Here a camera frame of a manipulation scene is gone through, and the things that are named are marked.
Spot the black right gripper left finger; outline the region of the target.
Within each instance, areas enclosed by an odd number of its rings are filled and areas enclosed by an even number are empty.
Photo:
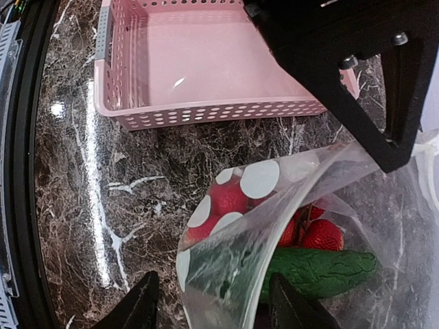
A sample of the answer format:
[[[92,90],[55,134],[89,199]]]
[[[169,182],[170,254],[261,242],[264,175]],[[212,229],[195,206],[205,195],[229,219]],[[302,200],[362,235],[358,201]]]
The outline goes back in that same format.
[[[157,306],[160,293],[159,276],[147,272],[128,294],[93,328],[156,328]]]

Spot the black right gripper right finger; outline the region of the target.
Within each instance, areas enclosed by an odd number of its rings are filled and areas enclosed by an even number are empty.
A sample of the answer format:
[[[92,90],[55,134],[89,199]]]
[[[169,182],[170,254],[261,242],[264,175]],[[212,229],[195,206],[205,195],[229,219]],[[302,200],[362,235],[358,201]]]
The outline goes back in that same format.
[[[271,328],[340,328],[319,301],[306,300],[280,273],[270,278],[268,305]]]

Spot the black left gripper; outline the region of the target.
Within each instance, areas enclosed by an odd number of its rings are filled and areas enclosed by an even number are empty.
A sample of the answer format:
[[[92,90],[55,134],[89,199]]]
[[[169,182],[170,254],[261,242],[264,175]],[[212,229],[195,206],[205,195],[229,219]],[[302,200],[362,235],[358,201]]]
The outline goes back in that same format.
[[[408,163],[438,56],[437,1],[244,1],[244,10],[276,63],[384,172]],[[384,133],[342,86],[339,73],[378,53]]]

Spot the green cucumber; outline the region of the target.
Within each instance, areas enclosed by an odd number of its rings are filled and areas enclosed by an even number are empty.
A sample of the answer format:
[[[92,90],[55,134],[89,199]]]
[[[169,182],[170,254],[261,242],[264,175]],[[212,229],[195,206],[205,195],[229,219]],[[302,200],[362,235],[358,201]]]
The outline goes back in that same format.
[[[367,281],[377,269],[377,258],[353,250],[278,248],[265,275],[259,301],[267,303],[272,274],[280,273],[308,300],[343,294]]]

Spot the clear zip top bag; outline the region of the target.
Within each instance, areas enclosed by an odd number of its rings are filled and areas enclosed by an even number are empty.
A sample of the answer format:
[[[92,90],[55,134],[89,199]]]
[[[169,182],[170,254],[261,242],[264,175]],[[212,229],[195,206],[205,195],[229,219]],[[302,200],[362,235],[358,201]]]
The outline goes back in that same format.
[[[438,132],[383,172],[356,142],[223,170],[176,257],[190,328],[437,328]]]

